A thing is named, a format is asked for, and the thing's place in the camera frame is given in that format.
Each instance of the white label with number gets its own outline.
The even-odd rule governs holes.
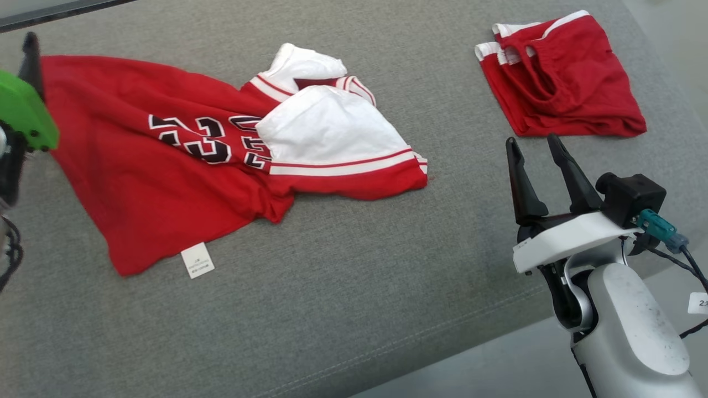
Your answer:
[[[214,263],[204,242],[182,250],[182,259],[192,279],[214,269]]]
[[[691,298],[688,300],[688,313],[708,315],[708,293],[691,293]]]

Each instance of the green plastic part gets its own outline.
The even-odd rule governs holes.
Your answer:
[[[56,149],[59,130],[37,91],[26,81],[0,70],[0,120],[21,132],[29,147]]]

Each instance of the white floor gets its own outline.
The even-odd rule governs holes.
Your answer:
[[[708,1],[624,2],[708,126],[708,35],[703,32]],[[708,271],[708,246],[691,247],[691,251]],[[702,291],[688,272],[671,268],[646,283],[676,330],[684,331],[705,319],[687,313],[690,292]],[[708,330],[684,342],[691,373],[708,397]],[[570,352],[568,334],[555,319],[546,319],[353,398],[385,397],[590,398],[590,392]]]

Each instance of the red garment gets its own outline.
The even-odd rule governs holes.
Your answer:
[[[646,132],[627,73],[585,11],[494,30],[499,43],[478,45],[475,53],[517,135]]]
[[[424,159],[412,154],[411,161],[374,170],[379,185],[389,178],[390,187],[380,191],[361,192],[366,185],[357,181],[365,187],[342,186],[347,179],[366,181],[371,172],[331,177],[338,189],[329,188],[327,177],[300,187],[294,179],[312,177],[272,176],[274,155],[256,126],[274,108],[299,103],[265,74],[237,90],[207,76],[129,59],[43,57],[42,71],[47,107],[61,132],[52,155],[105,237],[121,275],[140,273],[257,217],[278,223],[295,191],[378,199],[427,181]],[[298,84],[307,86],[307,80]],[[352,97],[373,108],[373,96],[352,76],[327,84],[356,86],[352,92],[358,96]],[[308,134],[301,131],[303,139]],[[307,152],[298,144],[289,143]],[[402,169],[403,181],[395,180]]]

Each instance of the gray fabric surface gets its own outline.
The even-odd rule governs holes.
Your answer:
[[[62,171],[37,155],[11,213],[26,258],[0,295],[2,395],[345,397],[549,316],[540,276],[513,269],[512,131],[472,50],[493,22],[586,7],[649,132],[564,142],[593,180],[642,172],[665,186],[663,214],[700,243],[708,136],[618,1],[141,0],[34,27],[47,54],[145,59],[235,86],[286,41],[340,57],[430,160],[430,184],[373,203],[300,196],[281,225],[207,244],[211,273],[190,280],[175,257],[123,279]],[[0,35],[3,69],[18,67],[24,32]],[[520,144],[541,198],[566,210],[545,142]]]

